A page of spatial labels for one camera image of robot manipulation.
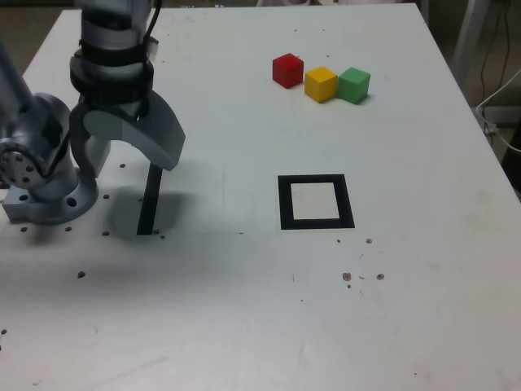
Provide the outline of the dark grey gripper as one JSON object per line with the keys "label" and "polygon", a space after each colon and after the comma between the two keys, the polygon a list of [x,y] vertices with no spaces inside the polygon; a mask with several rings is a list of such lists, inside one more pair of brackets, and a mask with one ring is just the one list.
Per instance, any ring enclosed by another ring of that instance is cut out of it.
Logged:
{"label": "dark grey gripper", "polygon": [[69,116],[69,141],[86,177],[99,176],[112,140],[128,143],[153,165],[171,170],[178,164],[186,136],[172,108],[153,90],[131,103],[80,99]]}

